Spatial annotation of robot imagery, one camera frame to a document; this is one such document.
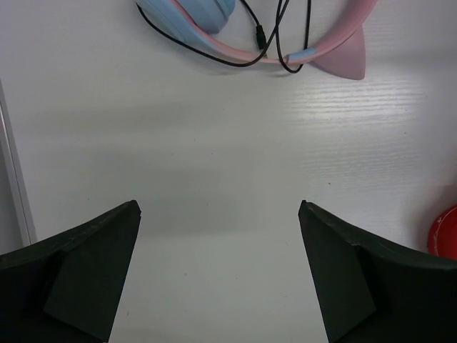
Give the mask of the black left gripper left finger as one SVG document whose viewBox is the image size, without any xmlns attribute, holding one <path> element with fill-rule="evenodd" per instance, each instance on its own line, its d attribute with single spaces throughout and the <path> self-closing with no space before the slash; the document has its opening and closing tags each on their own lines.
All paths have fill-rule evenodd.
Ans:
<svg viewBox="0 0 457 343">
<path fill-rule="evenodd" d="M 140 221 L 131 200 L 1 255 L 1 341 L 107 342 Z"/>
</svg>

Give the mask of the red wireless headphones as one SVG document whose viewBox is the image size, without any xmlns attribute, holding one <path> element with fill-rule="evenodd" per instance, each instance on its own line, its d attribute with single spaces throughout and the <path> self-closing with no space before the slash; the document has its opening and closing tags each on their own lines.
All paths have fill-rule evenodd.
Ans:
<svg viewBox="0 0 457 343">
<path fill-rule="evenodd" d="M 457 207 L 448 208 L 432 223 L 428 233 L 428 252 L 437 257 L 457 259 Z"/>
</svg>

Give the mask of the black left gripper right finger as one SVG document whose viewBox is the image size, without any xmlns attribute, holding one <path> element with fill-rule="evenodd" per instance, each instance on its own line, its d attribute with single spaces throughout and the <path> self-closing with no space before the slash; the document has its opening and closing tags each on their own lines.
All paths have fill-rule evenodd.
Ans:
<svg viewBox="0 0 457 343">
<path fill-rule="evenodd" d="M 455 342 L 456 262 L 301 202 L 301 234 L 329 342 Z"/>
</svg>

